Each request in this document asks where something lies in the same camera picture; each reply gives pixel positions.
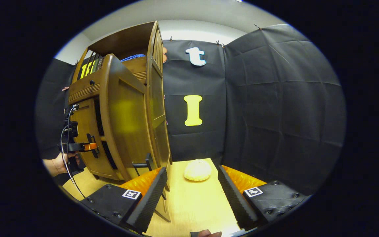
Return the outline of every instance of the table surface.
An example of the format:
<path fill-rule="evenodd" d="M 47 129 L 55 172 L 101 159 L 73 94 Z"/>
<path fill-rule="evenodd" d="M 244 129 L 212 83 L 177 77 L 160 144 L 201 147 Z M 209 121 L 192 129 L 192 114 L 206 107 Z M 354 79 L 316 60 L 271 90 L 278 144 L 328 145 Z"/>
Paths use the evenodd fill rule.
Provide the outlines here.
<path fill-rule="evenodd" d="M 205 181 L 191 181 L 184 177 L 184 170 L 191 161 L 173 162 L 167 174 L 170 192 L 166 192 L 171 222 L 153 214 L 145 234 L 153 237 L 189 237 L 190 232 L 209 229 L 212 233 L 222 231 L 222 237 L 227 237 L 240 231 L 217 179 L 217 169 L 210 158 L 204 160 L 212 167 L 212 174 Z M 88 169 L 75 175 L 74 179 L 85 196 L 110 183 L 103 179 L 96 180 Z M 83 199 L 71 180 L 63 187 L 78 200 Z"/>

